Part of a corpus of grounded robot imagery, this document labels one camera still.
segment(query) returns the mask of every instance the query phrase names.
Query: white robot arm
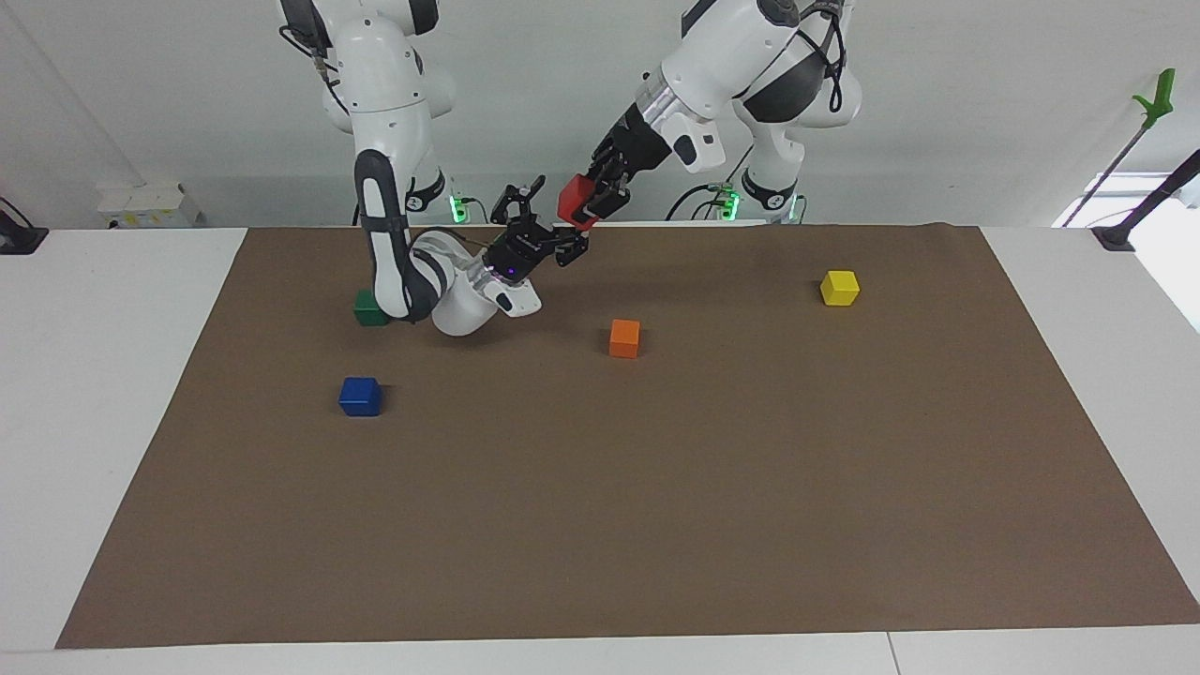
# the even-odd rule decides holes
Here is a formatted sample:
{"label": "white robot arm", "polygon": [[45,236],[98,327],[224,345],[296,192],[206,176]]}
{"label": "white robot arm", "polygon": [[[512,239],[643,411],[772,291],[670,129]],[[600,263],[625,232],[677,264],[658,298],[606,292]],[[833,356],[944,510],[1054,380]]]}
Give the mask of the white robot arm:
{"label": "white robot arm", "polygon": [[[472,257],[450,231],[426,228],[414,237],[408,227],[408,213],[445,183],[440,171],[431,172],[421,181],[431,187],[416,190],[415,178],[431,151],[431,121],[452,101],[449,78],[426,65],[409,40],[437,25],[437,0],[280,2],[281,35],[312,58],[326,112],[354,135],[354,184],[379,306],[412,323],[432,317],[449,335],[474,333],[498,311],[539,311],[529,274],[547,257],[566,267],[587,252],[588,231],[629,202],[626,185],[638,172],[672,154],[692,173],[724,165],[714,119],[730,101],[742,102],[739,114],[761,145],[744,184],[782,192],[794,189],[803,160],[791,127],[845,124],[860,100],[844,72],[840,22],[848,19],[848,0],[700,0],[683,17],[680,47],[647,73],[588,174],[560,193],[559,215],[569,226],[544,226],[532,213],[544,178],[527,189],[510,185],[491,214],[504,234]],[[834,38],[836,61],[829,58]],[[810,112],[822,91],[842,101],[829,107],[832,117]]]}
{"label": "white robot arm", "polygon": [[[845,70],[852,5],[700,0],[683,17],[683,43],[646,76],[588,173],[563,190],[559,217],[587,231],[629,203],[628,184],[637,173],[672,154],[691,173],[724,165],[714,119],[730,101],[755,136],[743,184],[766,210],[785,213],[804,160],[790,132],[848,124],[862,104],[862,88]],[[823,95],[832,100],[828,113],[815,104]]]}
{"label": "white robot arm", "polygon": [[472,257],[449,231],[409,231],[409,211],[424,210],[445,184],[438,171],[430,187],[415,189],[432,119],[452,102],[449,78],[409,40],[437,25],[437,0],[281,0],[280,8],[281,34],[312,56],[325,83],[331,120],[354,135],[354,185],[380,309],[410,323],[432,317],[449,335],[474,333],[498,310],[520,317],[541,309],[523,276],[490,274],[485,255]]}
{"label": "white robot arm", "polygon": [[845,0],[840,16],[810,16],[800,25],[803,38],[733,102],[754,136],[742,190],[769,222],[787,221],[792,211],[804,163],[799,130],[846,126],[862,109],[863,86],[845,67],[853,8]]}

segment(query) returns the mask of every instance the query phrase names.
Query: yellow cube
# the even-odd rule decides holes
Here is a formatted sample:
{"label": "yellow cube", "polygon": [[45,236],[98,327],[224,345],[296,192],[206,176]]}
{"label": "yellow cube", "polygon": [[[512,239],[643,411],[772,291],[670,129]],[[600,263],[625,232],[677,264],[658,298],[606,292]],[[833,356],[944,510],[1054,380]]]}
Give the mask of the yellow cube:
{"label": "yellow cube", "polygon": [[853,305],[858,292],[858,277],[852,271],[830,271],[821,282],[821,295],[830,307]]}

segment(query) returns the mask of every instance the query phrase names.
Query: orange cube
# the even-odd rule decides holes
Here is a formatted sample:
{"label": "orange cube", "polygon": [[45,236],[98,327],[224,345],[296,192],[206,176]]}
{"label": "orange cube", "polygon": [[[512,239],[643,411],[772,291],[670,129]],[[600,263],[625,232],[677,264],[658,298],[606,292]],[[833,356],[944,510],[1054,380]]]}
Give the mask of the orange cube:
{"label": "orange cube", "polygon": [[608,339],[608,356],[618,359],[636,359],[637,347],[641,342],[641,323],[620,318],[612,322],[612,338]]}

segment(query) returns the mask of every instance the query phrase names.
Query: white wall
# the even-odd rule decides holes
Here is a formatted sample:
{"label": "white wall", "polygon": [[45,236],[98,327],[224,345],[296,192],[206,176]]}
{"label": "white wall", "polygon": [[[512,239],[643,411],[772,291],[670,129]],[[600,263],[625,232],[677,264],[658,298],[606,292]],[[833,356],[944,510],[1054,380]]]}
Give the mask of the white wall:
{"label": "white wall", "polygon": [[[349,139],[276,37],[271,0],[7,5],[137,171],[182,181],[210,225],[348,221]],[[443,163],[488,202],[551,174],[552,211],[689,5],[443,0],[420,38],[458,80],[457,108],[436,123]],[[1049,223],[1136,130],[1129,95],[1177,66],[1181,112],[1127,167],[1170,169],[1200,144],[1198,25],[1195,0],[860,0],[851,65],[866,107],[850,129],[810,135],[809,220]],[[88,225],[89,186],[113,169],[13,52],[0,43],[0,190],[48,225]],[[727,126],[736,159],[749,136]],[[622,215],[661,217],[695,183],[676,165],[641,177]]]}

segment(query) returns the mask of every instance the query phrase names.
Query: black stand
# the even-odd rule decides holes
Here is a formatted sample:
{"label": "black stand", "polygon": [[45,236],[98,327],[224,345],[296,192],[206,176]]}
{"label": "black stand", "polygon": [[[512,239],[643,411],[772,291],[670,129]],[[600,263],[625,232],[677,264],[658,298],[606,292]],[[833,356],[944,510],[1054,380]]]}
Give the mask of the black stand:
{"label": "black stand", "polygon": [[1196,150],[1188,157],[1188,161],[1175,169],[1172,173],[1158,189],[1146,197],[1129,217],[1124,220],[1121,225],[1116,227],[1093,227],[1092,234],[1100,241],[1100,245],[1109,251],[1117,251],[1122,253],[1133,253],[1136,250],[1133,244],[1129,243],[1129,235],[1133,233],[1133,228],[1141,225],[1141,221],[1150,217],[1150,214],[1154,213],[1154,209],[1163,205],[1163,202],[1168,201],[1178,192],[1184,185],[1192,183],[1198,175],[1200,175],[1200,150]]}
{"label": "black stand", "polygon": [[0,256],[32,255],[49,232],[43,227],[22,227],[8,214],[0,211]]}

